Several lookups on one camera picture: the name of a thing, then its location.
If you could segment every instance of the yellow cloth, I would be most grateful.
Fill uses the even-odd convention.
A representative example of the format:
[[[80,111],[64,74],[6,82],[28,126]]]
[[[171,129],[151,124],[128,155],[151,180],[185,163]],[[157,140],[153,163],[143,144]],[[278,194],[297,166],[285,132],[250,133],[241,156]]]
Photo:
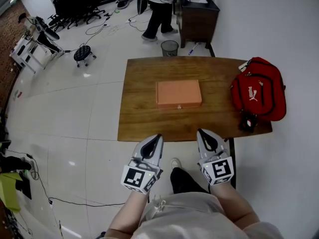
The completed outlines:
[[[20,212],[21,208],[16,197],[15,181],[22,181],[18,173],[0,174],[0,198],[5,207],[14,213]]]

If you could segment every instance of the stool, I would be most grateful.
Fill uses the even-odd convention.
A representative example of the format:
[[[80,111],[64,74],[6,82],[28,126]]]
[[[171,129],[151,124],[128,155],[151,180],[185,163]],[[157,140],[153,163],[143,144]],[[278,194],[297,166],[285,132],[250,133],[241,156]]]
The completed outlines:
[[[88,45],[80,47],[74,54],[74,60],[76,61],[77,67],[80,67],[79,62],[83,61],[85,66],[88,66],[88,63],[85,61],[85,59],[91,55],[93,58],[96,58],[96,56],[92,53],[91,47]]]

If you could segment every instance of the forearm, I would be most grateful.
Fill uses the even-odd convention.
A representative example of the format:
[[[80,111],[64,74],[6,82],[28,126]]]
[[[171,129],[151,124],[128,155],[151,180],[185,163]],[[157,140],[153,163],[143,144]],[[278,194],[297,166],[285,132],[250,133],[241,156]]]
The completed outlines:
[[[132,192],[124,206],[114,217],[107,234],[112,230],[132,235],[138,228],[148,195]]]
[[[251,205],[230,183],[222,183],[211,187],[211,193],[218,198],[226,217],[241,229],[259,221]]]

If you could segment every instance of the wooden cabinet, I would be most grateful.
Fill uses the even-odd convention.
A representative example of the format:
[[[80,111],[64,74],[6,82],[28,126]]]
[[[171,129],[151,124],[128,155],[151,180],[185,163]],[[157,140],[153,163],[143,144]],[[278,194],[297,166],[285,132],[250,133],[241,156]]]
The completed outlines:
[[[186,41],[206,42],[209,47],[216,27],[219,8],[213,1],[196,3],[179,0],[175,5],[181,48]]]

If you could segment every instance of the blue pen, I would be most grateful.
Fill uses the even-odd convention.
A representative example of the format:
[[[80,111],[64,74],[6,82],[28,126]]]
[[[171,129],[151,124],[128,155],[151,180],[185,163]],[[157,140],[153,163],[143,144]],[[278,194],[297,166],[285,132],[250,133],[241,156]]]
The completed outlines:
[[[191,53],[194,51],[194,49],[197,47],[197,45],[199,44],[199,42],[196,43],[196,45],[192,48],[192,50],[189,52],[189,56],[191,55]]]

